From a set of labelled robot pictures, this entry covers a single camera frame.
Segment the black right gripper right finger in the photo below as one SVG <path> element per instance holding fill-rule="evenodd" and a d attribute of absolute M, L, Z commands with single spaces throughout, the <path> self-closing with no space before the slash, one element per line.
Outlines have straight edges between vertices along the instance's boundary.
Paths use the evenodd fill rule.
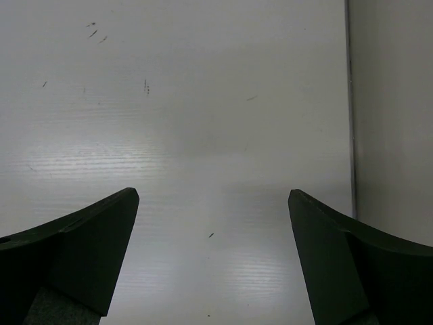
<path fill-rule="evenodd" d="M 288 208 L 316 324 L 431 324 L 432 247 L 296 189 Z"/>

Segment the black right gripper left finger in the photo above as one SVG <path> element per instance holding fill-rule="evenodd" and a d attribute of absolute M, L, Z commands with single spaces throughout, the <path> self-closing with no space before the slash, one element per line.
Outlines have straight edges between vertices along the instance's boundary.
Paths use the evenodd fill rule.
<path fill-rule="evenodd" d="M 2 324 L 99 324 L 107 316 L 139 206 L 125 188 L 1 238 Z"/>

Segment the aluminium table edge rail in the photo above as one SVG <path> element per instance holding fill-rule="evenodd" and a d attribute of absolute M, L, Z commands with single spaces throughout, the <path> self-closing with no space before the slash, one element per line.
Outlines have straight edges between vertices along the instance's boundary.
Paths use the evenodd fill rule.
<path fill-rule="evenodd" d="M 352 218 L 358 219 L 357 208 L 357 174 L 356 174 L 356 157 L 355 157 L 355 120 L 353 106 L 353 88 L 352 88 L 352 63 L 351 63 L 351 46 L 350 46 L 350 7 L 349 0 L 344 1 L 345 15 L 345 35 L 346 35 L 346 67 L 347 67 L 347 85 L 348 85 L 348 115 L 350 131 L 350 170 L 351 170 L 351 194 L 352 194 Z"/>

